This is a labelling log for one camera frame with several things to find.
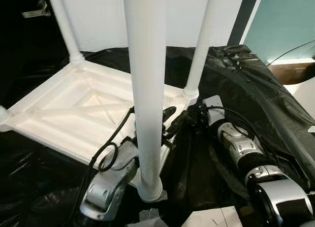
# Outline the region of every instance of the wire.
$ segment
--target wire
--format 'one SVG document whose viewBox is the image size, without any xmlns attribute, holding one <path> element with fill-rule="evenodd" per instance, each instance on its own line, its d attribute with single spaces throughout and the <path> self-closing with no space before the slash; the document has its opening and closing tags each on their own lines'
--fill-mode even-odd
<svg viewBox="0 0 315 227">
<path fill-rule="evenodd" d="M 88 167 L 87 167 L 87 170 L 85 171 L 85 174 L 82 178 L 82 181 L 81 181 L 81 184 L 80 184 L 80 187 L 79 187 L 79 190 L 78 190 L 78 194 L 77 194 L 77 197 L 75 199 L 75 203 L 73 205 L 73 208 L 71 210 L 71 213 L 70 213 L 70 216 L 69 216 L 69 219 L 68 219 L 68 222 L 67 222 L 67 225 L 70 225 L 71 222 L 72 222 L 72 218 L 73 218 L 73 215 L 75 213 L 75 210 L 79 204 L 79 202 L 82 200 L 82 197 L 84 195 L 84 192 L 87 188 L 87 185 L 89 184 L 90 182 L 90 179 L 91 179 L 91 171 L 93 169 L 93 165 L 95 164 L 97 158 L 99 157 L 99 155 L 109 146 L 109 145 L 112 145 L 114 143 L 112 143 L 112 140 L 116 137 L 116 135 L 119 133 L 119 131 L 122 129 L 122 127 L 125 125 L 125 123 L 127 122 L 130 114 L 134 113 L 134 107 L 130 108 L 129 111 L 127 112 L 127 114 L 125 115 L 125 117 L 123 118 L 122 122 L 119 124 L 119 126 L 116 128 L 116 130 L 114 131 L 114 133 L 111 135 L 111 137 L 107 140 L 107 142 L 94 154 L 94 156 L 92 157 Z M 115 159 L 117 158 L 114 157 L 111 161 L 111 163 L 114 163 L 115 162 Z"/>
<path fill-rule="evenodd" d="M 291 50 L 289 50 L 289 51 L 283 53 L 282 55 L 280 55 L 279 57 L 277 57 L 276 59 L 274 59 L 273 61 L 271 61 L 271 62 L 267 65 L 267 67 L 268 67 L 269 65 L 271 65 L 273 62 L 275 62 L 276 60 L 278 60 L 279 58 L 281 58 L 282 56 L 286 55 L 287 53 L 290 53 L 291 51 L 294 51 L 294 50 L 296 50 L 296 49 L 298 49 L 298 48 L 300 48 L 300 47 L 302 47 L 302 46 L 305 46 L 305 45 L 307 45 L 307 44 L 310 44 L 310 43 L 312 43 L 312 42 L 314 42 L 314 41 L 315 41 L 315 40 L 309 41 L 309 42 L 307 42 L 307 43 L 304 43 L 304 44 L 302 44 L 302 45 L 300 45 L 300 46 L 297 46 L 297 47 L 295 47 L 295 48 L 293 48 L 293 49 L 291 49 Z"/>
<path fill-rule="evenodd" d="M 236 112 L 235 110 L 232 110 L 230 108 L 227 108 L 227 107 L 223 107 L 223 106 L 210 106 L 210 107 L 206 107 L 208 110 L 210 109 L 222 109 L 222 110 L 225 110 L 225 111 L 228 111 L 228 112 L 231 112 L 235 115 L 237 115 L 238 117 L 242 118 L 242 120 L 246 123 L 246 125 L 253 131 L 254 135 L 257 137 L 258 141 L 260 142 L 260 144 L 262 145 L 262 148 L 264 150 L 264 152 L 266 154 L 268 154 L 267 150 L 265 149 L 265 146 L 263 145 L 266 145 L 266 143 L 261 139 L 260 136 L 258 136 L 258 131 L 255 129 L 255 127 L 249 122 L 248 119 L 246 119 L 243 115 L 241 115 L 240 113 Z M 269 149 L 271 154 L 273 155 L 274 159 L 275 159 L 275 162 L 276 162 L 276 165 L 279 167 L 279 160 L 278 160 L 278 157 L 277 157 L 277 154 L 273 151 L 273 149 Z"/>
<path fill-rule="evenodd" d="M 234 121 L 234 123 L 235 123 L 236 121 L 240 121 L 243 125 L 238 124 L 238 123 L 236 123 L 235 125 L 238 126 L 238 127 L 240 127 L 240 128 L 243 128 L 243 129 L 248 133 L 246 137 L 248 137 L 248 138 L 250 138 L 250 139 L 252 139 L 252 140 L 254 139 L 255 134 L 253 134 L 252 131 L 249 130 L 249 126 L 246 124 L 246 122 L 245 122 L 244 120 L 239 119 L 239 118 L 234 118 L 233 121 Z"/>
<path fill-rule="evenodd" d="M 113 143 L 113 142 L 110 142 L 107 146 L 114 146 L 115 150 L 114 150 L 114 156 L 111 160 L 111 162 L 104 168 L 102 168 L 104 162 L 105 162 L 105 159 L 106 159 L 106 156 L 103 157 L 103 159 L 100 161 L 100 163 L 98 164 L 98 170 L 99 172 L 105 172 L 105 171 L 108 171 L 112 166 L 113 164 L 115 163 L 115 160 L 117 158 L 117 155 L 118 155 L 118 146 Z"/>
<path fill-rule="evenodd" d="M 231 123 L 232 126 L 235 128 L 235 130 L 238 131 L 241 135 L 243 135 L 243 136 L 245 136 L 245 137 L 248 137 L 249 139 L 252 139 L 252 138 L 249 136 L 249 134 L 247 134 L 247 133 L 241 131 L 241 130 L 240 130 L 235 124 L 233 124 L 231 121 L 230 121 L 230 123 Z"/>
</svg>

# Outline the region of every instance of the silver metal joint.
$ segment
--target silver metal joint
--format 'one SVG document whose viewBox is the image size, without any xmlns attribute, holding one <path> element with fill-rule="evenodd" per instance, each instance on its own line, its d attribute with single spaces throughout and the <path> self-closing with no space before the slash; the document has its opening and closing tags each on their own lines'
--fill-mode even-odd
<svg viewBox="0 0 315 227">
<path fill-rule="evenodd" d="M 113 153 L 107 155 L 105 166 Z M 136 175 L 137 154 L 138 149 L 129 141 L 118 148 L 118 156 L 111 169 L 99 172 L 91 181 L 80 205 L 82 214 L 97 221 L 114 220 L 126 186 Z"/>
<path fill-rule="evenodd" d="M 259 183 L 259 179 L 264 177 L 270 176 L 284 176 L 285 178 L 289 179 L 289 177 L 284 174 L 277 166 L 274 165 L 262 165 L 252 169 L 248 174 L 245 176 L 245 185 L 247 186 L 248 181 L 255 178 Z"/>
<path fill-rule="evenodd" d="M 282 179 L 271 182 L 258 184 L 268 196 L 272 208 L 276 213 L 276 219 L 279 226 L 283 224 L 283 218 L 279 212 L 277 205 L 283 202 L 294 200 L 304 200 L 310 214 L 313 214 L 313 209 L 309 198 L 304 190 L 291 179 Z"/>
<path fill-rule="evenodd" d="M 242 128 L 238 129 L 244 133 L 247 133 Z M 238 161 L 243 156 L 249 153 L 263 154 L 263 152 L 250 138 L 240 134 L 230 122 L 224 123 L 219 127 L 218 138 L 223 143 L 224 147 L 228 148 L 230 155 L 236 165 L 238 165 Z"/>
</svg>

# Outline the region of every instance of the teal wall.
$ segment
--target teal wall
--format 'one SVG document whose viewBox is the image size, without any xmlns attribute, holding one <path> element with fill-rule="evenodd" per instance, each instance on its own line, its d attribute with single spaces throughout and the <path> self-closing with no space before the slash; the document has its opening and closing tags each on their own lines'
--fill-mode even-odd
<svg viewBox="0 0 315 227">
<path fill-rule="evenodd" d="M 244 44 L 266 63 L 314 39 L 315 0 L 261 0 Z M 315 42 L 281 59 L 314 55 Z"/>
</svg>

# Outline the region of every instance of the door handle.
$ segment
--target door handle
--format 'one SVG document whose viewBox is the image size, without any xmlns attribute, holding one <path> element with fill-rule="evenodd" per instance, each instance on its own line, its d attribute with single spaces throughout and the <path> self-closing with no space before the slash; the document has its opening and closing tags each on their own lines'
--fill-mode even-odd
<svg viewBox="0 0 315 227">
<path fill-rule="evenodd" d="M 46 17 L 51 16 L 51 12 L 47 10 L 48 5 L 45 0 L 40 0 L 37 5 L 40 8 L 39 10 L 23 12 L 22 13 L 23 17 L 32 18 L 32 17 L 38 17 L 38 16 L 46 16 Z"/>
</svg>

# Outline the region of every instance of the black plastic sheet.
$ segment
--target black plastic sheet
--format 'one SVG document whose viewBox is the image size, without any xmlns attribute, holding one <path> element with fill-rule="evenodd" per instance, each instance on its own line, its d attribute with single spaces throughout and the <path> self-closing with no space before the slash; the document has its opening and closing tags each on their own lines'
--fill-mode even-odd
<svg viewBox="0 0 315 227">
<path fill-rule="evenodd" d="M 192 48 L 167 48 L 166 84 L 185 86 L 193 52 Z M 130 72 L 126 48 L 85 56 L 91 62 Z M 233 60 L 239 61 L 240 68 Z M 41 80 L 34 80 L 32 73 L 40 75 L 39 71 L 24 72 L 4 104 L 12 105 L 49 78 L 50 74 L 43 73 Z M 286 157 L 280 159 L 281 168 L 304 189 L 315 187 L 315 135 L 307 133 L 315 121 L 246 46 L 210 48 L 199 91 L 198 103 L 219 95 L 224 106 L 243 114 Z M 198 120 L 197 106 L 189 112 Z M 12 131 L 0 133 L 0 146 L 0 227 L 60 226 L 86 166 Z M 182 127 L 161 175 L 169 201 L 158 206 L 170 227 L 181 226 L 194 210 L 229 205 L 240 209 L 249 204 L 244 184 L 226 157 L 207 131 Z M 142 203 L 135 190 L 126 192 L 117 226 L 135 223 L 138 211 L 151 206 Z"/>
</svg>

